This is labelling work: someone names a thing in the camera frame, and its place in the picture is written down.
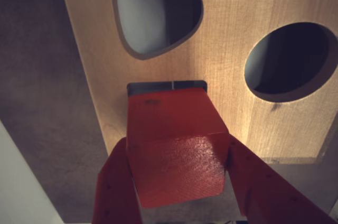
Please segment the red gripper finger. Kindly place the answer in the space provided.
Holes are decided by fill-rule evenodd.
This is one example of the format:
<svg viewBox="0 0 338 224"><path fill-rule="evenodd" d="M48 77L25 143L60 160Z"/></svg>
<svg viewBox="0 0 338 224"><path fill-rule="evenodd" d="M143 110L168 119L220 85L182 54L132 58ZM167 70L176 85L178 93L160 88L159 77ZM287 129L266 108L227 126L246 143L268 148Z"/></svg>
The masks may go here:
<svg viewBox="0 0 338 224"><path fill-rule="evenodd" d="M98 174L92 223L142 223L125 138L116 144Z"/></svg>
<svg viewBox="0 0 338 224"><path fill-rule="evenodd" d="M249 223L334 223L323 210L230 136L227 171Z"/></svg>

